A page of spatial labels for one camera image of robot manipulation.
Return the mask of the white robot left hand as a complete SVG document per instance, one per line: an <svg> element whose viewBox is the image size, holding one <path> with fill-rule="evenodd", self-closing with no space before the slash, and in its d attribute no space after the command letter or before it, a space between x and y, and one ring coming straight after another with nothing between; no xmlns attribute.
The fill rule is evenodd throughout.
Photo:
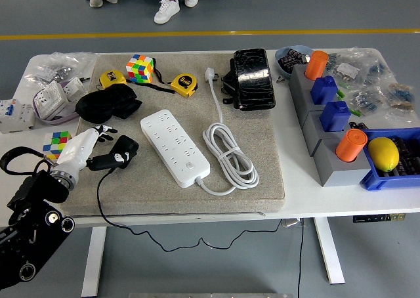
<svg viewBox="0 0 420 298"><path fill-rule="evenodd" d="M52 168L51 176L70 188L78 183L79 172L86 166L91 171L122 167L124 163L129 161L127 151L118 150L113 154L89 159L97 142L113 140L107 132L117 133L117 130L106 125L98 125L69 140L59 156L58 165Z"/></svg>

